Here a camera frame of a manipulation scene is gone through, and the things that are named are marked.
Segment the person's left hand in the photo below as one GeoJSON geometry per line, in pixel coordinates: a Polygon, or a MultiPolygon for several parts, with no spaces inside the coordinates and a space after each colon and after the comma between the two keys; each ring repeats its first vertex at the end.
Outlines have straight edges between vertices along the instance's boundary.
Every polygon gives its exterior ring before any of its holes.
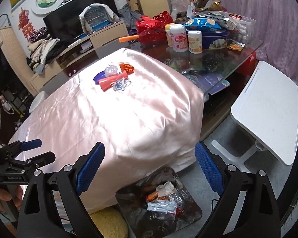
{"type": "Polygon", "coordinates": [[[12,198],[12,196],[7,191],[0,189],[0,211],[5,212],[5,209],[1,202],[9,202],[11,200],[13,200],[15,207],[17,209],[20,209],[22,204],[22,196],[23,189],[21,186],[17,186],[15,198],[12,198]]]}

